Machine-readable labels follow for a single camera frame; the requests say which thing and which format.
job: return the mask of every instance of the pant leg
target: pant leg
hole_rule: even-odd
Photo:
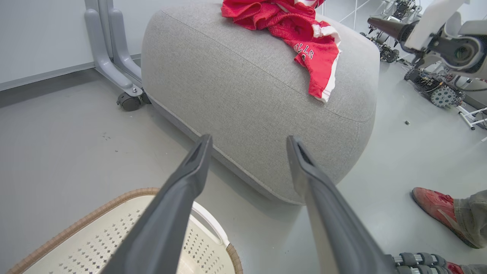
[[[460,266],[464,274],[487,274],[487,265],[471,264]]]
[[[487,190],[453,201],[462,234],[479,248],[487,246]]]

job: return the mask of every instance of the white wall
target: white wall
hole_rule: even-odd
[[[83,0],[0,0],[0,83],[93,62]]]
[[[147,24],[154,13],[161,7],[168,5],[180,5],[202,0],[113,0],[113,6],[122,11],[124,16],[125,35],[129,54],[142,52],[142,39]]]

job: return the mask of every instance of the omni wheel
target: omni wheel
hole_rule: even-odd
[[[449,87],[441,87],[431,93],[430,100],[437,107],[446,107],[455,102],[456,94]]]

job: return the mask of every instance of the red sneaker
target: red sneaker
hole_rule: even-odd
[[[433,190],[415,187],[412,190],[413,200],[431,217],[448,227],[457,237],[471,248],[478,248],[460,232],[460,226],[455,218],[453,198]]]
[[[462,268],[457,264],[447,262],[447,267],[453,274],[463,274]]]

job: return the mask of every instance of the gray ottoman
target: gray ottoman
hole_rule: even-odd
[[[341,35],[336,88],[328,103],[308,95],[296,53],[267,31],[222,18],[220,3],[163,8],[142,45],[142,82],[155,108],[195,139],[214,138],[213,155],[270,199],[302,204],[287,162],[288,135],[338,183],[372,132],[379,51],[327,18]]]

